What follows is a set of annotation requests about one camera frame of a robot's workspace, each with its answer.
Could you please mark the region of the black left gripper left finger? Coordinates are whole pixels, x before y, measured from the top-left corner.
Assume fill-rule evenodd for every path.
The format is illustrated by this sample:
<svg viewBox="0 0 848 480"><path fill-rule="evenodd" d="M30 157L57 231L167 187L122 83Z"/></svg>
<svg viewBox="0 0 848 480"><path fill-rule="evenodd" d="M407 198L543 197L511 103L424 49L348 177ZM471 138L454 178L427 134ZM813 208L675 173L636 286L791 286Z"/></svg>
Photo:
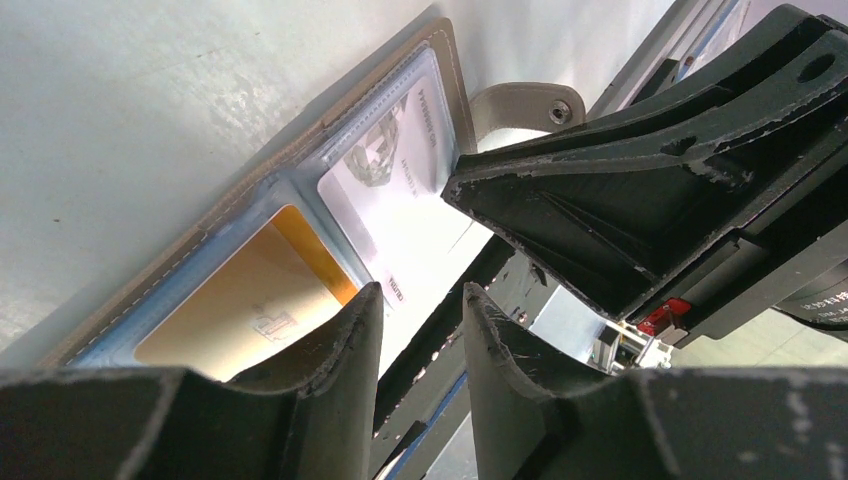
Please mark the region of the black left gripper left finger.
<svg viewBox="0 0 848 480"><path fill-rule="evenodd" d="M362 479L384 302L334 317L219 382L179 367L5 370L5 479Z"/></svg>

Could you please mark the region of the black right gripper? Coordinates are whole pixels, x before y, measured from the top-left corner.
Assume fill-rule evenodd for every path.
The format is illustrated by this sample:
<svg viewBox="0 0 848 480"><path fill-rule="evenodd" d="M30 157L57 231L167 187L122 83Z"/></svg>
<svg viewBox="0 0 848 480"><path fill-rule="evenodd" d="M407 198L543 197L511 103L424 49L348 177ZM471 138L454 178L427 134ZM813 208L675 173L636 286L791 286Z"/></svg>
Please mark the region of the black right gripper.
<svg viewBox="0 0 848 480"><path fill-rule="evenodd" d="M675 346L772 307L845 339L846 120L846 27L782 5L631 107L461 156L443 199Z"/></svg>

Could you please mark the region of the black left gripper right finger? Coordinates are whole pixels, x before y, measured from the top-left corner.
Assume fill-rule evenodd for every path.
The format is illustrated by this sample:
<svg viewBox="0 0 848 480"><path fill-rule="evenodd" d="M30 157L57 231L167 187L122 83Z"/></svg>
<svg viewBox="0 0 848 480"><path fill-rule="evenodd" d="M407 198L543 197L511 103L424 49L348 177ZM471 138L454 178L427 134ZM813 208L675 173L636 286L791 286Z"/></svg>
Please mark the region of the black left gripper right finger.
<svg viewBox="0 0 848 480"><path fill-rule="evenodd" d="M611 376L463 292L483 479L843 479L843 368L633 369Z"/></svg>

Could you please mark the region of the gold orange card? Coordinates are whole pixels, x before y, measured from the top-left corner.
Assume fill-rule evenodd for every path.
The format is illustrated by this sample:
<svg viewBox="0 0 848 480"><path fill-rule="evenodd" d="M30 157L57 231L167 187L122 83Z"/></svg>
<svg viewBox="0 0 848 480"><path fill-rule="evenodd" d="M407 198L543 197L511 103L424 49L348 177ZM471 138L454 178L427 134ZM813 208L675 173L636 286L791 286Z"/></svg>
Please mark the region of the gold orange card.
<svg viewBox="0 0 848 480"><path fill-rule="evenodd" d="M134 357L229 381L323 325L356 293L305 215L286 205L157 326Z"/></svg>

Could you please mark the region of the beige leather card holder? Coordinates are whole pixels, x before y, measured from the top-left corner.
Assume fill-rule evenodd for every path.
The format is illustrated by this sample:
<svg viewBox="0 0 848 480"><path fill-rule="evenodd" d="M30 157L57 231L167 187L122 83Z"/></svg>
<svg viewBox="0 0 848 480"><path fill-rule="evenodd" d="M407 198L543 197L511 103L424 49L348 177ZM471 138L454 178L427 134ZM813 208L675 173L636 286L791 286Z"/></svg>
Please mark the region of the beige leather card holder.
<svg viewBox="0 0 848 480"><path fill-rule="evenodd" d="M317 191L329 169L324 156L388 88L423 75L437 80L452 123L456 159L506 129L558 132L583 122L585 104L571 87L508 82L468 96L453 25L430 21L387 54L329 108L278 145L246 173L201 219L104 306L42 359L45 367L147 366L135 348L284 206L293 205L354 282L370 278Z"/></svg>

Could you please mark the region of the white VIP card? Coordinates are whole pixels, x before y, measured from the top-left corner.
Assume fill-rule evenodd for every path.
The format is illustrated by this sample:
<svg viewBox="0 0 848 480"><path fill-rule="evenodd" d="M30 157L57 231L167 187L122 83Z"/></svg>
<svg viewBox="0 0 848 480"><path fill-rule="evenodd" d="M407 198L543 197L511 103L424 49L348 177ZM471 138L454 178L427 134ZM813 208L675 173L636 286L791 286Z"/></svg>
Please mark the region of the white VIP card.
<svg viewBox="0 0 848 480"><path fill-rule="evenodd" d="M388 88L324 158L319 196L383 287L385 373L491 234L441 198L456 140L430 76Z"/></svg>

